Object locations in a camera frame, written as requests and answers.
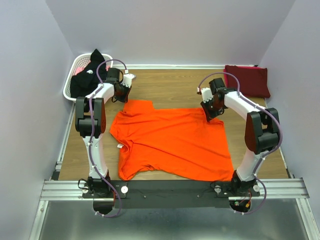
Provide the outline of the aluminium extrusion rail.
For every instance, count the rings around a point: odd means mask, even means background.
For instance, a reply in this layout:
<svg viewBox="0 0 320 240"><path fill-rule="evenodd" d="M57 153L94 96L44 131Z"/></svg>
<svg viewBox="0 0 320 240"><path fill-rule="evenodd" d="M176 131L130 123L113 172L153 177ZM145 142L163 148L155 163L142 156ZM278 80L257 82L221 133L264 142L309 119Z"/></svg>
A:
<svg viewBox="0 0 320 240"><path fill-rule="evenodd" d="M266 187L267 199L308 199L309 193L302 178L262 179ZM45 181L40 194L41 201L78 201L83 200L78 182Z"/></svg>

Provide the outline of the white plastic laundry basket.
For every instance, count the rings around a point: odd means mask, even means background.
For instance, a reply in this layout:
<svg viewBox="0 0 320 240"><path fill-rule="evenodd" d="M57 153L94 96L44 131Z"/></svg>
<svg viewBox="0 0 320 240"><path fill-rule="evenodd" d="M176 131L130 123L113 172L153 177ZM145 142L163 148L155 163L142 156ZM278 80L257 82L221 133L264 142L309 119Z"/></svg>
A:
<svg viewBox="0 0 320 240"><path fill-rule="evenodd" d="M78 67L86 67L86 65L90 62L90 56L92 53L86 53L79 55L73 62L71 69L68 74L68 78L65 82L64 88L63 88L63 95L66 99L76 102L77 98L71 98L70 93L70 84L71 84L71 78L73 76L73 73L75 72L76 68ZM104 102L107 102L108 99L110 99L114 95L114 86L111 83L104 83L102 82L106 79L108 75L108 71L106 71L106 66L110 66L110 68L113 66L112 57L108 54L102 54L105 61L102 62L96 70L97 77L100 80L100 83L98 84L97 88L90 94L86 96L79 96L79 97L85 97L90 98L93 97L94 99L102 98Z"/></svg>

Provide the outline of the pink garment in basket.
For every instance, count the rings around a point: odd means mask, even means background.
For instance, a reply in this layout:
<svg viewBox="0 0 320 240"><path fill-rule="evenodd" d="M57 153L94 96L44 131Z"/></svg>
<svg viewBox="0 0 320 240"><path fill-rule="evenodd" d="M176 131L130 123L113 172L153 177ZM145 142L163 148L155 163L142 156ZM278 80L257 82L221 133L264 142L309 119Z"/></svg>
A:
<svg viewBox="0 0 320 240"><path fill-rule="evenodd" d="M110 66L106 66L106 68L105 68L105 70L106 71L108 71L109 70L109 68L110 68ZM72 74L73 76L76 76L77 74L79 74L80 72L82 72L83 70L84 70L85 68L84 67L77 67L76 69L75 69L75 72ZM88 74L93 74L93 70L87 70L86 71Z"/></svg>

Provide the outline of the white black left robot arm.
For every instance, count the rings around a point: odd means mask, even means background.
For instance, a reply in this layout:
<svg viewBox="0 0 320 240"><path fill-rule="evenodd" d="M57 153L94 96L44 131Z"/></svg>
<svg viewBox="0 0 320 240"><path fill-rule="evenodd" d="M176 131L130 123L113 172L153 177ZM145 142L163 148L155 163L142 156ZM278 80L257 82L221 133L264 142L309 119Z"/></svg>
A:
<svg viewBox="0 0 320 240"><path fill-rule="evenodd" d="M92 93L75 101L75 129L85 144L89 162L88 178L80 188L84 198L110 198L114 194L102 143L107 126L105 103L109 99L126 103L135 78L128 69L110 67L105 80L99 80Z"/></svg>

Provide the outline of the folded maroon t shirt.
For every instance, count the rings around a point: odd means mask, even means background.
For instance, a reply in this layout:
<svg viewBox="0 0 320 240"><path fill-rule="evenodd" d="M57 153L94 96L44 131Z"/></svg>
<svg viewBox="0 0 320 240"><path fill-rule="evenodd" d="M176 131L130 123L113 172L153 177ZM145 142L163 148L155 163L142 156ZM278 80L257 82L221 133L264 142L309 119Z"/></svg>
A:
<svg viewBox="0 0 320 240"><path fill-rule="evenodd" d="M225 65L224 72L237 77L240 92L246 97L270 98L268 89L268 69Z"/></svg>

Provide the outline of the orange t shirt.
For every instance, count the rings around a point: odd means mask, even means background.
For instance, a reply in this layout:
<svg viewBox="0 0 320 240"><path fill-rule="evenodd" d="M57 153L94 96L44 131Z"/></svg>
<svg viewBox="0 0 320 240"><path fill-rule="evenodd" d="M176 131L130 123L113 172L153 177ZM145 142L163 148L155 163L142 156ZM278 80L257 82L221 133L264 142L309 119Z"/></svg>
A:
<svg viewBox="0 0 320 240"><path fill-rule="evenodd" d="M122 145L118 175L163 171L197 181L230 181L234 173L224 122L208 122L202 108L155 109L152 101L129 100L110 134Z"/></svg>

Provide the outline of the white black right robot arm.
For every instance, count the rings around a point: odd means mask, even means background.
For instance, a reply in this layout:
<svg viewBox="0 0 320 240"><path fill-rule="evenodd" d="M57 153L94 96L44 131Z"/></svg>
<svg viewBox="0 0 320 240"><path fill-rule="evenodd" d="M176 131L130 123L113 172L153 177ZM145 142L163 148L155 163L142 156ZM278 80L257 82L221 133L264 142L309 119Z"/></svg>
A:
<svg viewBox="0 0 320 240"><path fill-rule="evenodd" d="M251 101L238 87L226 87L222 78L213 79L208 87L197 87L197 93L202 96L200 104L207 122L221 116L226 109L232 109L245 120L243 160L231 181L221 184L227 193L241 196L254 188L262 163L282 143L278 111Z"/></svg>

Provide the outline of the black t shirt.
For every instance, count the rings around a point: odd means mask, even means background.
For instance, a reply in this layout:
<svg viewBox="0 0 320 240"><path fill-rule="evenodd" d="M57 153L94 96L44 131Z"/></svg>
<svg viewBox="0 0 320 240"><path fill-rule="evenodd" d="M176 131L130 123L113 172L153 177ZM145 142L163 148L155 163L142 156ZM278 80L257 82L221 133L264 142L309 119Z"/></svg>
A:
<svg viewBox="0 0 320 240"><path fill-rule="evenodd" d="M97 76L97 68L104 61L103 55L97 49L91 53L90 62L70 80L71 98L85 97L98 87L101 82Z"/></svg>

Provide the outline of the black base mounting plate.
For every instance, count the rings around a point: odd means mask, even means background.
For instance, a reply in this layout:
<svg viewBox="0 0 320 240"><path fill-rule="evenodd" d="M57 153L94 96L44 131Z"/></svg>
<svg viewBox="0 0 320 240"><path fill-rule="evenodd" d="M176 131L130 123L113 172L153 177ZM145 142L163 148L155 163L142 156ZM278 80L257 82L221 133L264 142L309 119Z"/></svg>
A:
<svg viewBox="0 0 320 240"><path fill-rule="evenodd" d="M103 180L84 182L82 197L93 199L93 208L104 214L116 209L234 208L248 212L252 197L260 196L256 182L236 187L228 181Z"/></svg>

